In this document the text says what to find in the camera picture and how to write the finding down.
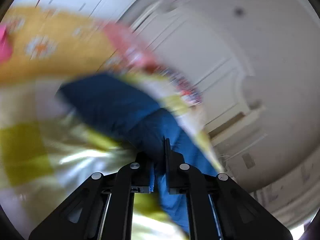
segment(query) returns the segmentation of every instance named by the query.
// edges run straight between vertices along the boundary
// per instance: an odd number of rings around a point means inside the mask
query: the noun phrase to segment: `folded blue cloth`
[[[60,92],[89,126],[107,136],[129,141],[154,161],[161,207],[188,233],[186,196],[169,195],[166,188],[165,138],[170,139],[173,151],[183,154],[186,163],[211,176],[217,172],[174,117],[147,94],[109,74],[66,84]]]

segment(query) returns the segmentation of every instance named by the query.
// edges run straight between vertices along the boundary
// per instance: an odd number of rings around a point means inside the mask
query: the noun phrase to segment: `silver screw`
[[[100,179],[101,178],[101,173],[100,172],[95,172],[91,175],[92,179]]]
[[[179,168],[182,169],[183,171],[187,171],[190,169],[190,166],[186,163],[183,163],[183,164],[180,164]]]
[[[135,170],[135,169],[138,169],[140,167],[140,164],[139,163],[131,163],[130,164],[130,168]]]
[[[225,181],[225,180],[227,180],[228,178],[229,178],[228,175],[225,174],[225,173],[220,173],[220,174],[218,174],[218,179],[220,179],[220,180]]]

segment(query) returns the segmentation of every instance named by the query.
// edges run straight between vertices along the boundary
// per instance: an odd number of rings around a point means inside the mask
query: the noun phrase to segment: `multicolored cloth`
[[[116,52],[101,21],[57,10],[17,7],[3,24],[13,47],[0,65],[0,204],[24,238],[92,173],[117,172],[135,159],[132,146],[77,119],[56,92],[65,81],[105,70]],[[157,73],[120,77],[157,100],[221,171],[197,109]],[[155,194],[135,198],[133,239],[183,239]]]

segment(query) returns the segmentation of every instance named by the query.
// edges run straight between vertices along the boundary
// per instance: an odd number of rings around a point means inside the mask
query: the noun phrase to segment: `pink fabric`
[[[103,31],[128,65],[135,67],[157,65],[156,57],[146,49],[146,44],[140,41],[129,28],[119,23],[107,23]]]
[[[6,26],[0,25],[0,63],[8,60],[12,54],[12,47],[9,44]]]

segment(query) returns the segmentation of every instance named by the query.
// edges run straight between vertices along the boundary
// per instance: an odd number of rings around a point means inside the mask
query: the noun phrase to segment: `blue fabric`
[[[169,138],[172,150],[182,153],[185,162],[202,173],[216,176],[217,172],[174,117],[147,94],[109,74],[66,84],[60,91],[85,123],[107,136],[129,141],[153,159],[161,207],[189,232],[186,196],[167,192],[164,139]]]

